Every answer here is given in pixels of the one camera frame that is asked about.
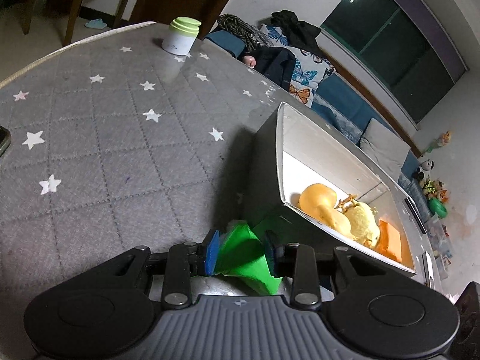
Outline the green plastic packet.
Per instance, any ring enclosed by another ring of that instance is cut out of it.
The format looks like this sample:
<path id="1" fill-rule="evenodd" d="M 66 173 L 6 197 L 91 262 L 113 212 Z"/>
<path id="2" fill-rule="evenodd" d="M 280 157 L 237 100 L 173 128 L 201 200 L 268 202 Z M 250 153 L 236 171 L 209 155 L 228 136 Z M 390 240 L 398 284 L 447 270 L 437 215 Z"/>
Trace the green plastic packet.
<path id="1" fill-rule="evenodd" d="M 239 279 L 257 295 L 291 294 L 297 250 L 258 238 L 247 222 L 233 219 L 220 237 L 215 273 Z"/>

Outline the orange rubber duck toy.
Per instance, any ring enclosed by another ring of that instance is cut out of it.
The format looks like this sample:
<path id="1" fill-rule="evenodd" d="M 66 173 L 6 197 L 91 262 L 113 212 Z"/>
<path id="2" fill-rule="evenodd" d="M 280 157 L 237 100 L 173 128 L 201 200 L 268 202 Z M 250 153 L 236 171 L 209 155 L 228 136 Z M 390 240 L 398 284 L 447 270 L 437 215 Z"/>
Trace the orange rubber duck toy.
<path id="1" fill-rule="evenodd" d="M 298 207 L 305 214 L 352 239 L 351 223 L 345 214 L 335 208 L 336 205 L 336 192 L 324 184 L 311 184 L 298 200 Z"/>

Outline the grey cardboard box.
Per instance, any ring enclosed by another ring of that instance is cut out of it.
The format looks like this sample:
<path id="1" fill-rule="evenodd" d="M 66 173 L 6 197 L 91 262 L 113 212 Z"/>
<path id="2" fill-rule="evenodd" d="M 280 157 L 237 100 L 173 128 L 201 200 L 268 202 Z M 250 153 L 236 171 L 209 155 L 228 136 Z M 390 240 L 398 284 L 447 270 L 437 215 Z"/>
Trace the grey cardboard box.
<path id="1" fill-rule="evenodd" d="M 402 262 L 393 261 L 325 224 L 299 208 L 300 194 L 308 186 L 324 184 L 340 200 L 356 199 L 376 211 L 377 226 L 385 220 L 400 232 Z M 328 255 L 347 246 L 377 258 L 406 276 L 420 269 L 422 239 L 413 221 L 408 196 L 388 174 L 333 127 L 310 118 L 286 102 L 281 103 L 255 135 L 245 218 L 262 232 L 272 229 L 283 242 L 312 246 Z"/>

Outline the yellow plush toy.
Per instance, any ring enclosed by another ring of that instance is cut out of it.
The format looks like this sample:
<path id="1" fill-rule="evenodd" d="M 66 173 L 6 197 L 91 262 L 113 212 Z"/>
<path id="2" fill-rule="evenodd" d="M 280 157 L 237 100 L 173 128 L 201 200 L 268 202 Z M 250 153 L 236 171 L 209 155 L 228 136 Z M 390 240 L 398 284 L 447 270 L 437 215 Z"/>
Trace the yellow plush toy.
<path id="1" fill-rule="evenodd" d="M 354 241 L 370 249 L 377 246 L 381 232 L 377 226 L 374 209 L 358 201 L 355 194 L 349 194 L 347 198 L 340 200 L 335 209 L 348 218 Z"/>

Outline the orange plastic packet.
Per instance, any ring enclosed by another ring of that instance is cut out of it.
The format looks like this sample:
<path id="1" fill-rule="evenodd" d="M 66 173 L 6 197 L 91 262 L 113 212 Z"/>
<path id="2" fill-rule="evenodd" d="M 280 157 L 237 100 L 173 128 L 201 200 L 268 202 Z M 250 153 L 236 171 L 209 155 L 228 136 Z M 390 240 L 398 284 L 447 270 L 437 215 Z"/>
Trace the orange plastic packet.
<path id="1" fill-rule="evenodd" d="M 383 219 L 379 221 L 378 227 L 380 237 L 375 250 L 387 258 L 401 263 L 403 259 L 400 232 Z"/>

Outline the grey star table mat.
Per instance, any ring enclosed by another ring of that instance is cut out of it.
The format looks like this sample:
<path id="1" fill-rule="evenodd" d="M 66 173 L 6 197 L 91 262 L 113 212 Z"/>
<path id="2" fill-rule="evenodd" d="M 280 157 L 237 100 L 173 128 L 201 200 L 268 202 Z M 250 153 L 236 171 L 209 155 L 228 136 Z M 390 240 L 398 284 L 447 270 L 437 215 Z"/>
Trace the grey star table mat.
<path id="1" fill-rule="evenodd" d="M 168 250 L 247 222 L 255 135 L 281 103 L 345 137 L 218 49 L 179 59 L 162 35 L 62 49 L 1 89 L 1 357 L 439 358 L 457 319 L 422 271 L 422 232 L 414 276 L 352 247 L 315 251 L 319 310 L 215 271 L 190 279 L 191 306 L 163 306 Z"/>

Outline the grey sofa pillow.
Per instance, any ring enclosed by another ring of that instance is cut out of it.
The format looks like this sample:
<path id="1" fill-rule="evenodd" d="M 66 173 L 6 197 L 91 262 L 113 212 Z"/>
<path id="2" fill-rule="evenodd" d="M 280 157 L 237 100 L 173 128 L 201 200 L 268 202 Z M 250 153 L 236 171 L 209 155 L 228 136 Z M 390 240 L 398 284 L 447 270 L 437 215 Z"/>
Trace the grey sofa pillow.
<path id="1" fill-rule="evenodd" d="M 372 118 L 359 141 L 360 149 L 395 182 L 400 178 L 410 146 Z"/>

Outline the panda plush toy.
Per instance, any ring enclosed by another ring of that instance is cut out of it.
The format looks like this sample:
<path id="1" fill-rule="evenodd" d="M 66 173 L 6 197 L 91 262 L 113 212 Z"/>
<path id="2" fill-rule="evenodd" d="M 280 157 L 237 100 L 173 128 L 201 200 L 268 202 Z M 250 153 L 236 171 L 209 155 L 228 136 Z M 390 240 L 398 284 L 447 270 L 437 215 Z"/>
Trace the panda plush toy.
<path id="1" fill-rule="evenodd" d="M 419 164 L 416 170 L 412 173 L 412 178 L 418 182 L 427 181 L 431 178 L 431 171 L 434 168 L 434 161 L 427 159 Z"/>

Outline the blue sofa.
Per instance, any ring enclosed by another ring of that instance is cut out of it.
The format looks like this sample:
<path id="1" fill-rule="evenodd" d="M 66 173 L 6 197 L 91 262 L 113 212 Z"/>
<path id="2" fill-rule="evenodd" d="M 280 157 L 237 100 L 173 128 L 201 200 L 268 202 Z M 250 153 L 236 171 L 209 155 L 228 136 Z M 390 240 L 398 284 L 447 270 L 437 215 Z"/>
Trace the blue sofa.
<path id="1" fill-rule="evenodd" d="M 277 47 L 273 46 L 258 28 L 253 28 L 257 30 L 257 37 L 262 42 L 262 46 L 258 48 Z M 209 33 L 206 38 L 237 59 L 242 59 L 251 53 L 251 51 L 247 51 L 245 43 L 241 39 L 221 28 Z M 374 108 L 366 100 L 363 100 L 363 97 L 350 88 L 336 70 L 319 84 L 310 108 L 323 119 L 328 120 L 356 145 L 359 145 L 360 138 L 372 118 L 389 128 L 377 111 L 374 111 Z"/>

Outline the butterfly pattern cushion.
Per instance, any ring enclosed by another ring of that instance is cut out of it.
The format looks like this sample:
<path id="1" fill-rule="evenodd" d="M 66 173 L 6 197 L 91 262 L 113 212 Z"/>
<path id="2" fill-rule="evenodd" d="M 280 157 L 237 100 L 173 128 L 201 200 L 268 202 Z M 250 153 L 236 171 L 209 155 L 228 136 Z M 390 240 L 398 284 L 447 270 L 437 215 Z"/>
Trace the butterfly pattern cushion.
<path id="1" fill-rule="evenodd" d="M 307 107 L 311 107 L 319 84 L 335 73 L 334 65 L 327 58 L 291 46 L 280 27 L 263 24 L 259 30 L 274 47 L 287 48 L 296 57 L 289 93 Z"/>

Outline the dark navy jacket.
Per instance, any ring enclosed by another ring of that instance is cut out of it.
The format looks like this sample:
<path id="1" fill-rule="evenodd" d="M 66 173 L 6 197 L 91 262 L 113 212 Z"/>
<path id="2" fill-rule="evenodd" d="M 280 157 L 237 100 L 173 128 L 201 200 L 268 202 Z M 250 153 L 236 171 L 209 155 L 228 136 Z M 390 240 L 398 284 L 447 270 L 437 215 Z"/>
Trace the dark navy jacket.
<path id="1" fill-rule="evenodd" d="M 262 46 L 250 53 L 255 61 L 255 69 L 272 82 L 290 90 L 290 82 L 295 70 L 296 57 L 287 48 Z"/>

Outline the white jar green lid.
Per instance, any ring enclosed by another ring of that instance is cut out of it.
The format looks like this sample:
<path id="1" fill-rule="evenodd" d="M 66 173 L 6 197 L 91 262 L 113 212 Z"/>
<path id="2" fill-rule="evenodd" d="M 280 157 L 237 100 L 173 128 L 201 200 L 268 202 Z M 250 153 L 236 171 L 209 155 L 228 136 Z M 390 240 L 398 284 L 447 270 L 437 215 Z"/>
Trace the white jar green lid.
<path id="1" fill-rule="evenodd" d="M 168 33 L 161 43 L 163 50 L 176 56 L 186 56 L 199 35 L 202 23 L 196 19 L 179 16 L 168 26 Z"/>

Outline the black clothes pile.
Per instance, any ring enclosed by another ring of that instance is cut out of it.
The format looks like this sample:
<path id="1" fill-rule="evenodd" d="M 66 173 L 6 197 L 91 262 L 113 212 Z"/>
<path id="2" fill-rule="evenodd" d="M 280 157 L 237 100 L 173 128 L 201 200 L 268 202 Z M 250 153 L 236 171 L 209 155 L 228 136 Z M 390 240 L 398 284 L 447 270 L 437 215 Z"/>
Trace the black clothes pile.
<path id="1" fill-rule="evenodd" d="M 299 20 L 296 14 L 290 10 L 272 13 L 271 24 L 281 28 L 291 46 L 313 53 L 317 57 L 326 57 L 317 43 L 321 28 Z"/>

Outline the striped dark cloth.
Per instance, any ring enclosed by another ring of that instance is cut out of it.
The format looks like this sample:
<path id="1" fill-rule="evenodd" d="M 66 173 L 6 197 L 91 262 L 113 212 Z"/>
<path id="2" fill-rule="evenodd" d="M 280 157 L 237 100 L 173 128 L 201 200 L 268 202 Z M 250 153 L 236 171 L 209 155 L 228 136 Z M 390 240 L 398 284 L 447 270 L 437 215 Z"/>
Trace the striped dark cloth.
<path id="1" fill-rule="evenodd" d="M 241 39 L 245 43 L 247 51 L 253 51 L 262 46 L 261 40 L 257 37 L 257 30 L 239 17 L 224 14 L 218 17 L 216 23 L 224 31 Z"/>

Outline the dark green window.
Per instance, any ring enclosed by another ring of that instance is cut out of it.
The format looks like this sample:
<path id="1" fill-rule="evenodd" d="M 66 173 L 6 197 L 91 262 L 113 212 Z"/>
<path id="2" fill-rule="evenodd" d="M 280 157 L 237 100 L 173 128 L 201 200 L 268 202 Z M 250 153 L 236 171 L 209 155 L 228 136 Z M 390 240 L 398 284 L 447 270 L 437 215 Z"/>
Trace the dark green window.
<path id="1" fill-rule="evenodd" d="M 422 0 L 342 0 L 322 25 L 419 123 L 467 67 Z"/>

